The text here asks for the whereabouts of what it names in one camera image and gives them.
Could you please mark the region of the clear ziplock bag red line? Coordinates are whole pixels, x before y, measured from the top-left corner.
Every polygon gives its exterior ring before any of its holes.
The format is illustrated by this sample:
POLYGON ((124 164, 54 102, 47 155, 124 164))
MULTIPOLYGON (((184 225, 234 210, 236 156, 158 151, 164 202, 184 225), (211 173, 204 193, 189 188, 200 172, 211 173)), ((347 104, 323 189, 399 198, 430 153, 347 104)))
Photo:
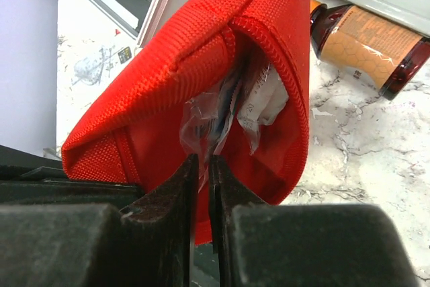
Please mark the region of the clear ziplock bag red line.
POLYGON ((208 159, 218 134, 218 94, 203 92, 184 104, 179 141, 185 153, 198 156, 198 191, 208 181, 208 159))

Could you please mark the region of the light blue printed sachet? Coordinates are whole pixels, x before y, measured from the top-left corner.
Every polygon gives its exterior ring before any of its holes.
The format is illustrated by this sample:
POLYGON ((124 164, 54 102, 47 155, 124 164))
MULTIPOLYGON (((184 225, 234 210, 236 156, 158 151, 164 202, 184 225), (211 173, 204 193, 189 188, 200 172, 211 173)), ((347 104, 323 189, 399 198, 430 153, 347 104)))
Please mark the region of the light blue printed sachet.
POLYGON ((237 111, 238 98, 242 87, 242 75, 240 71, 233 72, 221 87, 221 102, 218 109, 218 123, 216 129, 216 141, 214 143, 214 155, 219 155, 224 147, 228 133, 230 132, 234 115, 237 111))

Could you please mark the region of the silvery clear foil packet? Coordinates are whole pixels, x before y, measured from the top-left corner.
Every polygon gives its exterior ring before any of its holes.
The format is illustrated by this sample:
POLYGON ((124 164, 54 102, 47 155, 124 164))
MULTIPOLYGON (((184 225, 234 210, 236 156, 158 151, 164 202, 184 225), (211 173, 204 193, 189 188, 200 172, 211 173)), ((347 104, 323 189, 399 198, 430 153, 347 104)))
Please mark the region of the silvery clear foil packet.
POLYGON ((236 118, 247 137, 250 154, 259 146, 261 127, 274 123, 288 99, 288 92, 271 63, 258 71, 248 73, 243 87, 242 104, 236 118))

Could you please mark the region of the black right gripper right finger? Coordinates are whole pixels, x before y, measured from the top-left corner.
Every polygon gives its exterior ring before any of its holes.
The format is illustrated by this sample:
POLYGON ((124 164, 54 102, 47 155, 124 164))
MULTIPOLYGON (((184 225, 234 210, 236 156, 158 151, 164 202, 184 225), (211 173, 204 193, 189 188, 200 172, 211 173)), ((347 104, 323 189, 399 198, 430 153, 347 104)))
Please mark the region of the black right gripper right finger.
POLYGON ((222 286, 419 283, 394 224, 377 206, 272 206, 213 156, 209 213, 222 286))

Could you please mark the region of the red first aid kit pouch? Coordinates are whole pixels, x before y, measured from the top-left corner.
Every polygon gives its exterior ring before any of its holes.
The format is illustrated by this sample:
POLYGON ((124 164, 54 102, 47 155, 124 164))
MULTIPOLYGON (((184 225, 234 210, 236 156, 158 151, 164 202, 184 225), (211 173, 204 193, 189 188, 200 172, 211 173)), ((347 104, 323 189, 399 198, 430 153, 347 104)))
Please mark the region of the red first aid kit pouch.
POLYGON ((62 146, 70 179, 131 183, 149 192, 186 158, 183 106, 242 58, 268 60, 289 98, 249 153, 234 123, 221 152, 234 175, 270 204, 300 179, 309 140, 310 0, 189 0, 85 112, 62 146))

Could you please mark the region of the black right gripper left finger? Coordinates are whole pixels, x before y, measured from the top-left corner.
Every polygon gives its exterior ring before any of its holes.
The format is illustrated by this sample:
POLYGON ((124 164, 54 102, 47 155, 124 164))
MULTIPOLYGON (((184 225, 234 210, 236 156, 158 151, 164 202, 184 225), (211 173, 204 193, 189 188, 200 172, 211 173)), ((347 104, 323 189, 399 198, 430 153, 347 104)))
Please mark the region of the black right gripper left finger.
POLYGON ((189 286, 198 158, 129 205, 2 204, 2 286, 189 286))

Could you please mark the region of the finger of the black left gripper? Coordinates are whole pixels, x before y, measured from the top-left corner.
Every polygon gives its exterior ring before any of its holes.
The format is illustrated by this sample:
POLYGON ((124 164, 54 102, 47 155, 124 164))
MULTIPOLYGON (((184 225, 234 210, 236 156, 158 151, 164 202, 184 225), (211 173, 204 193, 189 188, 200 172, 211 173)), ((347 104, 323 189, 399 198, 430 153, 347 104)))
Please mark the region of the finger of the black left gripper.
POLYGON ((1 147, 2 204, 129 205, 143 196, 134 185, 72 181, 58 160, 1 147))

